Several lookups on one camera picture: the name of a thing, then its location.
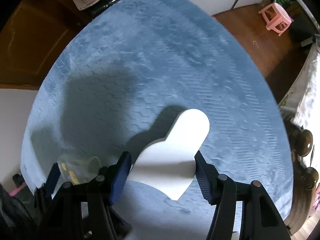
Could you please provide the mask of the clear box with stickers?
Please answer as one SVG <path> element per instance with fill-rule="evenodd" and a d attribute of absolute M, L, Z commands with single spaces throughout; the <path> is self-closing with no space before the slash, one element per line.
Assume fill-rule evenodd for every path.
<path fill-rule="evenodd" d="M 94 179 L 102 168 L 97 156 L 80 158 L 72 154 L 63 154 L 57 160 L 61 177 L 74 185 L 84 184 Z"/>

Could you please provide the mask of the white heart-shaped box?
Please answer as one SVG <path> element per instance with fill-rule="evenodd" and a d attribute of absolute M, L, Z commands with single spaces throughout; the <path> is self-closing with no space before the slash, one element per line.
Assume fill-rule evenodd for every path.
<path fill-rule="evenodd" d="M 195 155 L 209 129 L 210 122 L 203 111 L 182 111 L 165 137 L 142 150 L 127 179 L 156 188 L 171 200 L 179 200 L 194 179 Z"/>

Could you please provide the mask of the black chalkboard eraser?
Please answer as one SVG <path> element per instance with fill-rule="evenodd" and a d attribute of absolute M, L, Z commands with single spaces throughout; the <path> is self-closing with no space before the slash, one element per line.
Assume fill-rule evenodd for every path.
<path fill-rule="evenodd" d="M 16 186 L 16 188 L 19 188 L 24 183 L 24 178 L 21 174 L 15 174 L 12 176 L 12 180 Z"/>

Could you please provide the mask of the blue fluffy table cover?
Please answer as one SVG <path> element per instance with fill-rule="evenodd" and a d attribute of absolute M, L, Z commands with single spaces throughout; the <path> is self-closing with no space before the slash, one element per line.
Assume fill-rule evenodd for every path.
<path fill-rule="evenodd" d="M 21 171 L 35 189 L 64 153 L 137 157 L 190 108 L 210 120 L 206 161 L 259 180 L 287 216 L 293 173 L 274 97 L 236 39 L 187 0 L 121 0 L 70 42 L 33 103 Z"/>

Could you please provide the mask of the pink plastic stool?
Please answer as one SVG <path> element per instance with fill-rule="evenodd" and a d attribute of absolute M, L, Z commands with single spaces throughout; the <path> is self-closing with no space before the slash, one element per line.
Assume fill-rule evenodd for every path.
<path fill-rule="evenodd" d="M 275 31 L 278 36 L 281 36 L 293 22 L 286 10 L 278 3 L 271 3 L 258 13 L 265 20 L 266 29 Z"/>

